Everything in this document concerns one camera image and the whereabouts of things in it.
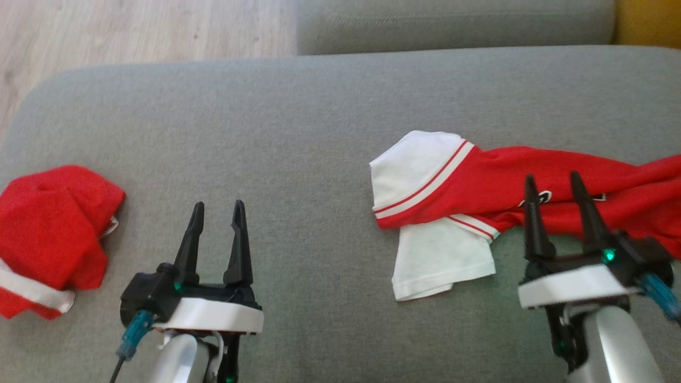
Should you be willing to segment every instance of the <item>crumpled red cloth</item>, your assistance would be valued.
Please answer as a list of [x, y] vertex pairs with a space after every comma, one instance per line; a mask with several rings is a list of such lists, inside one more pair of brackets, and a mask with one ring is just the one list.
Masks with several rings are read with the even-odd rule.
[[100, 236], [125, 198], [99, 174], [69, 165], [20, 177], [0, 195], [0, 313], [54, 319], [73, 293], [101, 285]]

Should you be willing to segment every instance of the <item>robotic arm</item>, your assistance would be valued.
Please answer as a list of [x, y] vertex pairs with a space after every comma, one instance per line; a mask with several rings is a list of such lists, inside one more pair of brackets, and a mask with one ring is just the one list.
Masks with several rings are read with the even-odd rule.
[[582, 254], [556, 255], [539, 213], [537, 187], [525, 184], [525, 259], [518, 296], [523, 308], [544, 308], [555, 355], [568, 366], [566, 382], [662, 382], [640, 330], [629, 315], [630, 294], [653, 298], [668, 320], [681, 305], [668, 286], [673, 258], [655, 239], [610, 232], [579, 173], [570, 177], [580, 208]]
[[[203, 226], [204, 204], [199, 202], [174, 264], [161, 263], [153, 274], [137, 273], [125, 288], [121, 322], [127, 330], [111, 382], [123, 361], [132, 358], [141, 338], [155, 329], [164, 334], [165, 341], [151, 383], [237, 383], [240, 338], [262, 332], [264, 323], [262, 307], [251, 288], [253, 270], [243, 202], [237, 200], [234, 206], [234, 241], [222, 284], [201, 284], [196, 273]], [[215, 337], [218, 344], [205, 342], [207, 337]], [[197, 363], [201, 354], [207, 354], [207, 366]]]

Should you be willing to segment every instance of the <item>blue cable connector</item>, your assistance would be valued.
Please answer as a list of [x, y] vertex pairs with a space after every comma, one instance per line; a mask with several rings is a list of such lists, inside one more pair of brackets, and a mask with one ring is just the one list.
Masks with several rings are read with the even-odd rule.
[[137, 346], [140, 344], [142, 338], [152, 329], [154, 324], [154, 317], [147, 310], [139, 310], [135, 317], [130, 322], [130, 325], [123, 333], [123, 342], [116, 351], [116, 355], [129, 361], [135, 356]]
[[647, 273], [640, 279], [639, 285], [643, 293], [662, 309], [668, 320], [681, 324], [681, 303], [660, 277]]

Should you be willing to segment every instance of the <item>clothing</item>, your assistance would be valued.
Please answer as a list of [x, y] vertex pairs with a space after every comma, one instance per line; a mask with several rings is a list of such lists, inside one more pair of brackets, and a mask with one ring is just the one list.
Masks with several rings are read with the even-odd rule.
[[541, 214], [549, 233], [582, 236], [569, 182], [577, 170], [610, 228], [653, 236], [681, 258], [681, 155], [634, 166], [530, 147], [483, 151], [456, 134], [414, 131], [370, 166], [377, 222], [383, 229], [401, 228], [393, 277], [398, 300], [493, 274], [489, 243], [523, 224], [530, 173], [545, 203]]
[[12, 181], [0, 195], [0, 313], [53, 319], [75, 294], [98, 288], [107, 257], [99, 238], [125, 194], [86, 168], [64, 166]]

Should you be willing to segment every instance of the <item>mustard yellow fabric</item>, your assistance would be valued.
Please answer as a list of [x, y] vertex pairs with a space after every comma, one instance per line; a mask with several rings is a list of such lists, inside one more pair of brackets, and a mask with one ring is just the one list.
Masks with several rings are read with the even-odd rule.
[[681, 49], [681, 0], [618, 0], [614, 43]]

